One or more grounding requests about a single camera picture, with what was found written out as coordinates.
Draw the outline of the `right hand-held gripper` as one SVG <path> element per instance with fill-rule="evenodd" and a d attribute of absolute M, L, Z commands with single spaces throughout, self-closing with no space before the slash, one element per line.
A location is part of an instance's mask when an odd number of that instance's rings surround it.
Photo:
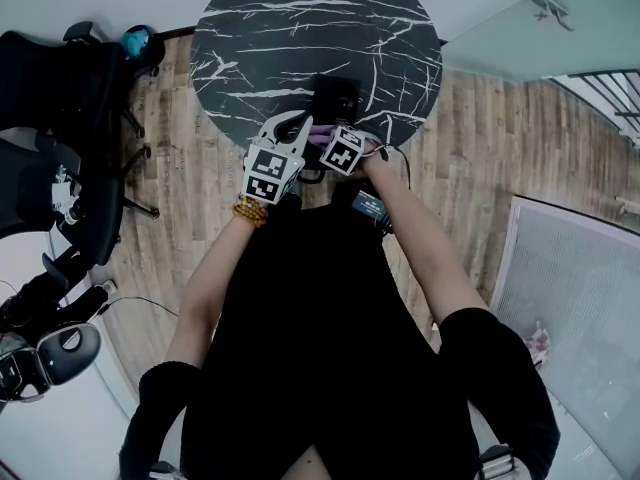
<path fill-rule="evenodd" d="M 364 154 L 365 138 L 356 130 L 338 126 L 320 162 L 334 171 L 350 176 Z"/>

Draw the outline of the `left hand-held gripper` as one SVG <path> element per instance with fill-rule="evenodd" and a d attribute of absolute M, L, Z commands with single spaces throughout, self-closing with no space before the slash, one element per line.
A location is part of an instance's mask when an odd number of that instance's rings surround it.
<path fill-rule="evenodd" d="M 287 145 L 285 155 L 252 144 L 243 160 L 242 195 L 261 203 L 278 203 L 295 183 L 305 165 L 301 157 L 313 125 L 304 110 L 290 110 L 268 118 L 255 137 L 273 145 Z"/>

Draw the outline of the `purple cloth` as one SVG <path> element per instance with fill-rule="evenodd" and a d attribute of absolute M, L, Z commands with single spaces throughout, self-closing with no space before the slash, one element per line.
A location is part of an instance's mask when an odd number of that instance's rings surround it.
<path fill-rule="evenodd" d="M 334 134 L 334 125 L 312 125 L 307 141 L 314 146 L 325 149 L 331 143 Z"/>

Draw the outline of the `black rectangular device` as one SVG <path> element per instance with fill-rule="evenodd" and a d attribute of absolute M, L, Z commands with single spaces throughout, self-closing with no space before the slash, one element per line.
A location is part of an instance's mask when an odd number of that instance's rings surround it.
<path fill-rule="evenodd" d="M 317 75 L 313 86 L 311 115 L 315 125 L 353 125 L 356 121 L 361 82 Z"/>

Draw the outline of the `person's left forearm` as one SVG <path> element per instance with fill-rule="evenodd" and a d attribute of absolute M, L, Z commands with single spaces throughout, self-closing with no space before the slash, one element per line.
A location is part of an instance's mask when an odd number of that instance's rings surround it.
<path fill-rule="evenodd" d="M 251 222 L 234 217 L 214 240 L 184 290 L 167 361 L 203 365 L 229 283 L 255 230 Z"/>

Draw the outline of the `person's right forearm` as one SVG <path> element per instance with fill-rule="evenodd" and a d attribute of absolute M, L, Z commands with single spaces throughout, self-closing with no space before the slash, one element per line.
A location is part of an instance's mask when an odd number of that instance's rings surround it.
<path fill-rule="evenodd" d="M 440 324 L 462 309 L 487 310 L 439 221 L 369 141 L 360 167 L 386 207 L 396 239 L 435 322 Z"/>

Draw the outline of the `black battery pack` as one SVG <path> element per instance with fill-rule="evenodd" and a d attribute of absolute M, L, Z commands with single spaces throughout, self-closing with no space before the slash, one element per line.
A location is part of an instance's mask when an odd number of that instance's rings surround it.
<path fill-rule="evenodd" d="M 393 233 L 390 216 L 384 203 L 377 197 L 359 190 L 351 207 L 361 213 L 381 237 Z"/>

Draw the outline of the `teal round object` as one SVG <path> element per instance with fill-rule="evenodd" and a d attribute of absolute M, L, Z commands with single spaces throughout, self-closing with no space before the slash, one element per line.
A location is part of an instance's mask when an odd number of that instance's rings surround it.
<path fill-rule="evenodd" d="M 150 40 L 149 29 L 144 25 L 136 25 L 127 30 L 120 39 L 120 45 L 127 59 L 138 58 L 146 49 Z"/>

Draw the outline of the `person's black clothing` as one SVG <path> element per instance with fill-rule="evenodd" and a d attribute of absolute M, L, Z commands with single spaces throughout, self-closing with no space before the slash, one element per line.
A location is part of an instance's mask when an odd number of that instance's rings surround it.
<path fill-rule="evenodd" d="M 560 433 L 523 340 L 488 310 L 437 325 L 433 349 L 353 210 L 284 202 L 236 266 L 203 365 L 142 376 L 121 479 L 149 480 L 182 418 L 188 480 L 281 480 L 310 448 L 331 480 L 475 480 L 477 409 L 546 480 Z"/>

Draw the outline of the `white black device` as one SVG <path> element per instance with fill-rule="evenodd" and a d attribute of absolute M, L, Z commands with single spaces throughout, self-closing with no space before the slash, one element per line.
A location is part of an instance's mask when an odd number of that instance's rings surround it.
<path fill-rule="evenodd" d="M 74 225 L 82 218 L 79 203 L 81 190 L 81 184 L 65 167 L 59 165 L 51 186 L 51 201 L 53 209 L 64 217 L 68 225 Z"/>

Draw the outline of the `black office chair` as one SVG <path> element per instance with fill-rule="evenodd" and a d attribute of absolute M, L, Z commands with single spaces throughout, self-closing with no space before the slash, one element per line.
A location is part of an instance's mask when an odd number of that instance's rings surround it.
<path fill-rule="evenodd" d="M 125 196 L 125 178 L 142 159 L 151 157 L 141 147 L 124 166 L 97 154 L 80 154 L 51 135 L 36 134 L 28 149 L 0 138 L 0 240 L 23 233 L 57 228 L 70 247 L 64 258 L 84 271 L 103 266 L 118 241 L 123 211 L 132 209 L 152 219 L 147 208 Z M 81 184 L 82 218 L 68 225 L 52 207 L 51 186 L 59 165 Z"/>
<path fill-rule="evenodd" d="M 146 26 L 146 49 L 127 59 L 120 40 L 102 41 L 93 27 L 91 21 L 70 26 L 59 45 L 16 31 L 0 35 L 0 130 L 75 137 L 107 133 L 125 118 L 137 137 L 145 136 L 128 95 L 138 78 L 159 73 L 164 41 Z"/>

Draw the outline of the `frosted glass door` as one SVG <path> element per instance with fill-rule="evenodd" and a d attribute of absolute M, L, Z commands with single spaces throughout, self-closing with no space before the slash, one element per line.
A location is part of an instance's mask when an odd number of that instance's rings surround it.
<path fill-rule="evenodd" d="M 443 64 L 509 81 L 640 68 L 640 0 L 556 1 L 573 32 L 521 0 L 448 41 Z"/>

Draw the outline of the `pink checkered bag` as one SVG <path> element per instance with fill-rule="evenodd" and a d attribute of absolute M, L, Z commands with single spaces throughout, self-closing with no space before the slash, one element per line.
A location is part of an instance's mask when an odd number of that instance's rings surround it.
<path fill-rule="evenodd" d="M 540 320 L 536 322 L 536 330 L 532 336 L 525 341 L 531 360 L 535 368 L 540 368 L 547 360 L 549 351 L 552 347 L 551 339 L 547 328 Z"/>

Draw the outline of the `black railing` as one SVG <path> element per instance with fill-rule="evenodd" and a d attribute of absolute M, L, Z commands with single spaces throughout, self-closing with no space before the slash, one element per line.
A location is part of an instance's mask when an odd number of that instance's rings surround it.
<path fill-rule="evenodd" d="M 640 68 L 584 72 L 550 80 L 602 114 L 640 150 Z"/>

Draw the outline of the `white-framed frosted glass panel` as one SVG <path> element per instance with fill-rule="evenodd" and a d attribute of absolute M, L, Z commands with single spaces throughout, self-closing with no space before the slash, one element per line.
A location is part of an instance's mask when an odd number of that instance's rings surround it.
<path fill-rule="evenodd" d="M 513 197 L 491 309 L 523 339 L 549 338 L 549 480 L 640 480 L 640 234 Z"/>

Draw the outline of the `grey black machine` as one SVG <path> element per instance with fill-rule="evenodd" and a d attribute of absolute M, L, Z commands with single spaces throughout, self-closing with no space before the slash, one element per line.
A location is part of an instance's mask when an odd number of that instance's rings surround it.
<path fill-rule="evenodd" d="M 32 346 L 0 333 L 0 403 L 30 403 L 84 372 L 97 358 L 101 334 L 89 323 L 60 328 Z"/>

